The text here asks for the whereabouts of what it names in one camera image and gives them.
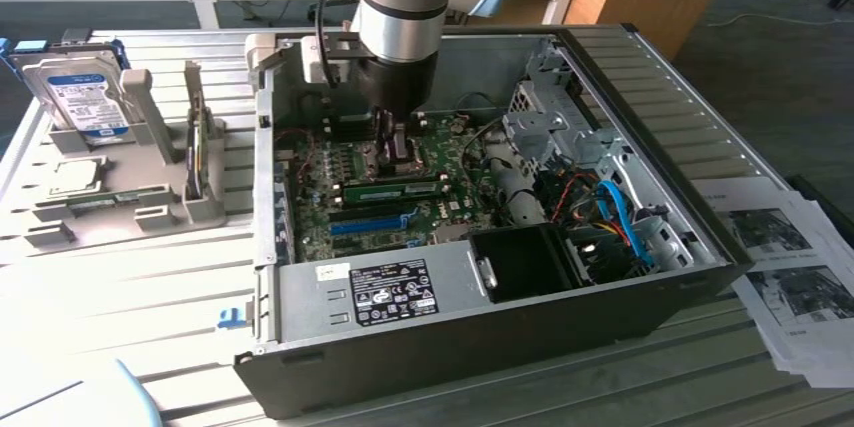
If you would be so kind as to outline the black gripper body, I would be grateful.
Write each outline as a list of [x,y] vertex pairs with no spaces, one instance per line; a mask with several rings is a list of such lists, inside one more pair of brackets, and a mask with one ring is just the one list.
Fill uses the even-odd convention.
[[363,60],[363,95],[370,105],[406,120],[429,100],[439,53],[415,62]]

